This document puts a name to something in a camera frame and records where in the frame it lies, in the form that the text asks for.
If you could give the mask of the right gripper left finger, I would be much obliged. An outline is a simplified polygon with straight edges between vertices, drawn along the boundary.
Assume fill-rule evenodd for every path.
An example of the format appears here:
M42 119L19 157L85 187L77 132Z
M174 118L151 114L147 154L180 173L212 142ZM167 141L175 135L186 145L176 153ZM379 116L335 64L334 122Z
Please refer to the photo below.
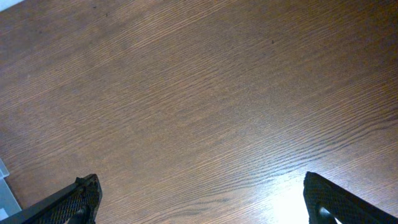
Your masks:
M95 224L102 199L96 174L74 183L4 220L1 224Z

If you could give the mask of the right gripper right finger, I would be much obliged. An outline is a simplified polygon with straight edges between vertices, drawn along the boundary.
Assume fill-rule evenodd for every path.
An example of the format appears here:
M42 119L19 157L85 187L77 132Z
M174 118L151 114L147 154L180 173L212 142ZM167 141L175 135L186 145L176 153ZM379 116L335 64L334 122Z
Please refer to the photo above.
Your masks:
M307 172L303 197L309 223L397 223L397 218L314 172Z

